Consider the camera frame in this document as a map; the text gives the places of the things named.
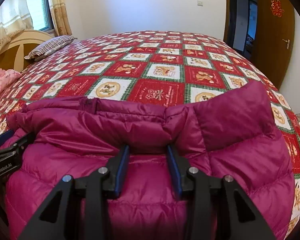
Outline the brown wooden door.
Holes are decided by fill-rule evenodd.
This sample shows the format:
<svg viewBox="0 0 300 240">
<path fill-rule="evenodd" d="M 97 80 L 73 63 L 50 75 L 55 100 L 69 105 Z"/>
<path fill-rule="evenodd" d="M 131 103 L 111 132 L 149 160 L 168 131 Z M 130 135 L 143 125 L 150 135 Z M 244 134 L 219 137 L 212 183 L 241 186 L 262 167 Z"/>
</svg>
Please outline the brown wooden door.
<svg viewBox="0 0 300 240">
<path fill-rule="evenodd" d="M 280 88 L 286 75 L 294 42 L 294 7 L 289 0 L 281 1 L 281 18 L 271 12 L 271 0 L 257 0 L 257 29 L 253 43 L 251 63 Z M 286 49 L 283 39 L 290 40 Z"/>
</svg>

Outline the magenta puffer jacket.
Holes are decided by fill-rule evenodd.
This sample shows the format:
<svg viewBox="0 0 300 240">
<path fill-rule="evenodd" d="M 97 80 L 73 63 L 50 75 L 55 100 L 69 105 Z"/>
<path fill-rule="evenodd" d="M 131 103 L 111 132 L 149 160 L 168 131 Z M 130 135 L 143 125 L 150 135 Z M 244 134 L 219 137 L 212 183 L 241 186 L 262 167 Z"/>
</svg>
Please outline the magenta puffer jacket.
<svg viewBox="0 0 300 240">
<path fill-rule="evenodd" d="M 65 174 L 89 175 L 128 145 L 120 197 L 108 203 L 115 239 L 182 239 L 186 202 L 174 197 L 165 150 L 172 145 L 209 176 L 233 176 L 277 239 L 292 215 L 294 176 L 262 83 L 252 81 L 212 99 L 163 107 L 85 96 L 45 99 L 7 117 L 14 136 L 36 139 L 6 184 L 11 239 Z"/>
</svg>

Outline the sheer beige left curtain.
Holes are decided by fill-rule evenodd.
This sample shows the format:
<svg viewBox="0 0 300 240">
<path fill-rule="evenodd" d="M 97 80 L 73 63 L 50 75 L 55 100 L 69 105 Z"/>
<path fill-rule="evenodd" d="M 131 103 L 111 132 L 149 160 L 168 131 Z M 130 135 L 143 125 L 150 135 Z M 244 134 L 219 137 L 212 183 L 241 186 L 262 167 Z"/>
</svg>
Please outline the sheer beige left curtain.
<svg viewBox="0 0 300 240">
<path fill-rule="evenodd" d="M 27 0 L 4 0 L 0 6 L 0 51 L 27 29 L 33 29 Z"/>
</svg>

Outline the window with dark frame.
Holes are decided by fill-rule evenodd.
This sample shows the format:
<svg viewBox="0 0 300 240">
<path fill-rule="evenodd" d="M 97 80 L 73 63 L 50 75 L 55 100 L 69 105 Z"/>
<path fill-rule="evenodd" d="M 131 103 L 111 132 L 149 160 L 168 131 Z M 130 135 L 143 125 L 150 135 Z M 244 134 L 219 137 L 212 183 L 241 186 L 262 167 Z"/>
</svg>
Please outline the window with dark frame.
<svg viewBox="0 0 300 240">
<path fill-rule="evenodd" d="M 27 0 L 34 30 L 50 31 L 53 29 L 48 0 Z"/>
</svg>

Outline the striped pillow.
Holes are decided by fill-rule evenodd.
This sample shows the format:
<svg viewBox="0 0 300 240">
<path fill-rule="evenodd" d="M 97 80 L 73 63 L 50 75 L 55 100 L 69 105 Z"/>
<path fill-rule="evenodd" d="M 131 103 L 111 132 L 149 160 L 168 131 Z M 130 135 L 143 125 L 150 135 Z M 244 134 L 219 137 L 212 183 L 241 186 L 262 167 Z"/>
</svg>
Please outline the striped pillow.
<svg viewBox="0 0 300 240">
<path fill-rule="evenodd" d="M 61 48 L 64 48 L 65 46 L 71 44 L 74 40 L 76 40 L 76 38 L 72 35 L 61 35 L 51 38 L 50 40 L 43 42 L 32 51 L 30 51 L 29 54 L 24 57 L 24 59 L 40 61 L 57 52 Z"/>
</svg>

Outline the pink folded blanket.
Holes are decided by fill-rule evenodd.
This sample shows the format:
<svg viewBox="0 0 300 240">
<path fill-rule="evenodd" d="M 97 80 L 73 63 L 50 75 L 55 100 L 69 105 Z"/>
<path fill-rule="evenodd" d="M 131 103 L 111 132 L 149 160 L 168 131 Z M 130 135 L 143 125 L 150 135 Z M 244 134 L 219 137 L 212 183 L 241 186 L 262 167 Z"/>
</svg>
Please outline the pink folded blanket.
<svg viewBox="0 0 300 240">
<path fill-rule="evenodd" d="M 0 69 L 0 94 L 14 81 L 21 77 L 21 73 L 13 69 Z"/>
</svg>

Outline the red patterned bedspread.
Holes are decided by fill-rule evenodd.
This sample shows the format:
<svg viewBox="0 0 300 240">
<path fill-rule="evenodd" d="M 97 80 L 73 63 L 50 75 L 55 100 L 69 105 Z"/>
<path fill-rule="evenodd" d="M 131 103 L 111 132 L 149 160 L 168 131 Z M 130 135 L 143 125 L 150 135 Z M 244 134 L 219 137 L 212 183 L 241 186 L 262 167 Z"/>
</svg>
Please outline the red patterned bedspread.
<svg viewBox="0 0 300 240">
<path fill-rule="evenodd" d="M 217 38 L 143 31 L 69 44 L 31 64 L 0 96 L 0 134 L 7 117 L 45 99 L 85 96 L 173 107 L 212 99 L 252 81 L 264 85 L 292 164 L 294 202 L 286 238 L 300 220 L 300 122 L 260 70 Z"/>
</svg>

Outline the beige right curtain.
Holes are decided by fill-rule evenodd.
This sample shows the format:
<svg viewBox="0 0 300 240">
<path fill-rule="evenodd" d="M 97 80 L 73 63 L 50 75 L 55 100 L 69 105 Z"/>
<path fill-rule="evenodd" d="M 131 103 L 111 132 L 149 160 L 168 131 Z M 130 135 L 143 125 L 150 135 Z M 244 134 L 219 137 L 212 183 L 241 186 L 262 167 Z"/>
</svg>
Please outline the beige right curtain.
<svg viewBox="0 0 300 240">
<path fill-rule="evenodd" d="M 48 5 L 57 36 L 72 35 L 64 0 L 48 0 Z"/>
</svg>

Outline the cream wooden headboard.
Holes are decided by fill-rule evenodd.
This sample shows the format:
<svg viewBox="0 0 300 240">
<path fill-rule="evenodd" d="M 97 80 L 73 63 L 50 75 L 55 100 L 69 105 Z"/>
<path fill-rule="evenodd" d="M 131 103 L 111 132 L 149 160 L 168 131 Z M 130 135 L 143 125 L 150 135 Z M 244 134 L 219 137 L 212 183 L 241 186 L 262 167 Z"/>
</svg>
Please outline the cream wooden headboard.
<svg viewBox="0 0 300 240">
<path fill-rule="evenodd" d="M 0 69 L 22 72 L 30 65 L 25 56 L 51 38 L 53 36 L 47 32 L 29 29 L 6 35 L 0 28 Z"/>
</svg>

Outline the white wall switch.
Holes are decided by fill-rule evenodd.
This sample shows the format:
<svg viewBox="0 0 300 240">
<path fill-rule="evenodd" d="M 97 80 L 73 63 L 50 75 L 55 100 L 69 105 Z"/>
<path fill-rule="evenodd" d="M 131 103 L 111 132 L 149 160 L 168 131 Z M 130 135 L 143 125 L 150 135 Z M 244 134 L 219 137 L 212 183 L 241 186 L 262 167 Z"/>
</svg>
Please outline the white wall switch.
<svg viewBox="0 0 300 240">
<path fill-rule="evenodd" d="M 197 1 L 197 5 L 202 7 L 203 6 L 203 2 L 202 1 Z"/>
</svg>

